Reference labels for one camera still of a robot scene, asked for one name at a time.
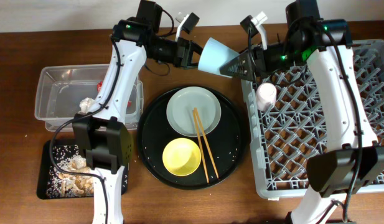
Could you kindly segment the light blue plastic cup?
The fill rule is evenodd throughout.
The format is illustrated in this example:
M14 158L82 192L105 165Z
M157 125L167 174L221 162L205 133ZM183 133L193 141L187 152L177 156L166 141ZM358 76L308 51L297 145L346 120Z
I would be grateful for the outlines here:
M219 41L209 38L200 56L197 69L224 77L220 73L220 67L239 56L239 53Z

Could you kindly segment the pink plastic cup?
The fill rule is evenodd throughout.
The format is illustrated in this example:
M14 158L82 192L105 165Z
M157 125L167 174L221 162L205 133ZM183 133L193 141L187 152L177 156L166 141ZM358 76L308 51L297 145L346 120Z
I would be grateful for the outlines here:
M277 89L272 83L262 83L256 90L256 105L260 111L266 111L276 102Z

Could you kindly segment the wooden chopstick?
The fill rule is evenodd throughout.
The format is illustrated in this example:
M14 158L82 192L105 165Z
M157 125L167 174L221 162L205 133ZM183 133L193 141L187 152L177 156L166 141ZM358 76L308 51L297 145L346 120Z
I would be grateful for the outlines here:
M204 131L204 127L202 126L202 122L200 120L200 116L199 116L198 110L197 110L197 121L198 121L198 124L199 124L200 136L202 136L203 139L204 139L204 143L205 143L205 146L207 148L207 152L208 152L208 155L210 157L210 160L212 162L212 166L213 166L215 175L219 179L219 174L218 174L218 171L217 171L217 166L216 166L215 161L213 159L213 155L212 155L212 152L211 152L210 144L208 143L207 135L206 135L206 133Z
M206 163L205 163L205 157L204 157L204 152L203 152L203 148L202 148L202 142L201 142L201 138L200 138L199 124L198 124L198 121L197 121L197 108L194 108L192 112L193 112L193 117L194 117L195 130L196 130L196 133L197 133L197 140L198 140L198 144L199 144L199 149L200 149L201 160L202 160L202 164L203 164L203 168L204 168L205 178L206 178L207 183L209 184L209 177L208 177L208 172L207 172L207 166L206 166Z

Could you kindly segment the red snack wrapper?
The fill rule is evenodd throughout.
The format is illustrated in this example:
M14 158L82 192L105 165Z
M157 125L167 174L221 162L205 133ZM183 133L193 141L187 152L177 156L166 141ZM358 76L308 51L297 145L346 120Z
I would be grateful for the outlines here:
M101 81L101 82L99 82L98 84L97 84L97 92L99 93L100 92L100 90L101 90L101 88L102 88L102 85L103 85L103 82ZM131 106L132 105L132 101L131 100L128 100L128 104L127 104L127 106Z

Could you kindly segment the yellow plastic bowl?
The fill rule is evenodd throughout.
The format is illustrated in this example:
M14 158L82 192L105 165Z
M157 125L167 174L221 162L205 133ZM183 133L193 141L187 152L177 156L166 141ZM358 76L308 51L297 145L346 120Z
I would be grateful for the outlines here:
M177 138L169 142L162 153L162 162L168 172L184 177L195 172L202 156L198 145L187 138Z

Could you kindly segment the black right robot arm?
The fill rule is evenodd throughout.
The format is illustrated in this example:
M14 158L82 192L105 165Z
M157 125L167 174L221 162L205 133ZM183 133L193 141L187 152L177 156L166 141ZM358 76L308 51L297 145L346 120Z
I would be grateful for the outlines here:
M255 82L282 68L306 64L316 83L326 124L327 152L307 162L309 188L286 223L325 223L336 207L347 210L350 198L384 170L384 146L371 127L358 89L353 42L344 19L324 19L315 1L286 7L285 40L268 44L266 16L247 16L241 26L260 45L220 67L225 76Z

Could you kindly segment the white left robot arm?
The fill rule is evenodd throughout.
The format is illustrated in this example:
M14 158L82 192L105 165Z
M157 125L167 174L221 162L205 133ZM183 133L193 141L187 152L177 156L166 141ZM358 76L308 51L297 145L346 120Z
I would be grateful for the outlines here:
M125 126L125 114L133 85L146 60L151 58L175 67L196 68L193 54L202 48L180 37L190 33L199 17L185 15L174 40L158 35L163 8L153 1L141 1L136 16L120 20L113 27L110 64L103 85L85 114L77 113L63 123L71 125L80 155L93 179L94 223L123 223L121 181L129 163L133 139Z

